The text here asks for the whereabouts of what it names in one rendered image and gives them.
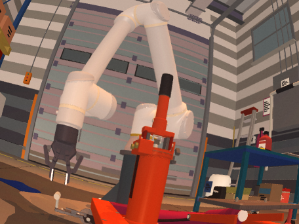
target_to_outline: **spring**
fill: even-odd
[[[188,19],[188,20],[191,20],[191,21],[193,21],[193,22],[196,22],[197,24],[201,24],[201,22],[203,21],[202,18],[200,18],[200,17],[198,17],[198,16],[194,16],[194,15],[192,15],[192,14],[189,14],[189,15],[187,16],[187,19]]]

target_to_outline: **blue mat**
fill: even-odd
[[[24,184],[22,182],[19,182],[19,181],[12,181],[12,180],[3,179],[3,178],[0,178],[0,181],[10,185],[11,187],[14,187],[14,188],[18,189],[19,191],[25,191],[25,192],[31,192],[31,193],[40,193],[40,191],[38,191],[37,189],[34,189],[32,187],[28,187],[26,184]]]

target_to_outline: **ladder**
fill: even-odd
[[[249,132],[248,132],[248,135],[244,135],[242,137],[247,137],[246,145],[250,145],[251,139],[252,139],[252,135],[253,135],[253,130],[254,130],[254,123],[255,123],[255,120],[256,120],[256,112],[258,112],[258,109],[255,108],[255,107],[251,107],[251,108],[248,108],[248,109],[246,109],[244,111],[241,111],[241,122],[240,122],[239,131],[238,131],[237,141],[235,142],[235,147],[239,146],[243,124],[247,123],[247,122],[250,122]],[[251,114],[252,114],[251,118],[244,120],[244,118],[246,116],[251,115]],[[233,165],[234,164],[235,164],[234,162],[230,163],[230,166],[229,166],[229,169],[228,169],[228,176],[231,176],[231,172],[233,171]],[[239,175],[238,175],[235,187],[238,186],[238,181],[239,181]]]

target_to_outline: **brown floor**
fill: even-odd
[[[49,168],[31,161],[0,153],[0,178],[20,181],[41,194],[20,192],[0,181],[0,224],[32,223],[81,223],[76,217],[54,211],[54,193],[59,191],[59,208],[81,211],[90,208],[91,198],[102,198],[113,185],[72,175],[68,186],[65,174],[55,172],[54,181],[49,180]],[[165,195],[162,210],[192,211],[194,198]],[[201,203],[200,212],[222,207]],[[285,213],[287,211],[260,211],[260,213]]]

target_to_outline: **blue table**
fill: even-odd
[[[209,167],[210,158],[224,160],[228,162],[241,163],[239,182],[235,194],[235,197],[238,197],[239,200],[242,199],[248,165],[260,167],[260,171],[258,174],[258,183],[257,183],[258,185],[260,185],[262,182],[265,166],[299,165],[299,158],[284,155],[281,153],[275,153],[265,149],[259,149],[248,145],[207,152],[205,153],[205,157],[203,160],[203,167],[201,169],[201,178],[199,180],[199,186],[197,189],[197,194],[196,194],[195,203],[193,207],[194,212],[198,212],[199,210],[200,202],[198,201],[198,199],[201,198],[203,195],[203,189],[205,187],[205,180],[207,177],[207,170]],[[295,204],[298,204],[299,202],[298,190],[299,190],[299,171],[297,174],[296,190],[294,196]],[[296,219],[296,214],[297,214],[297,209],[294,209],[292,213],[292,219]]]

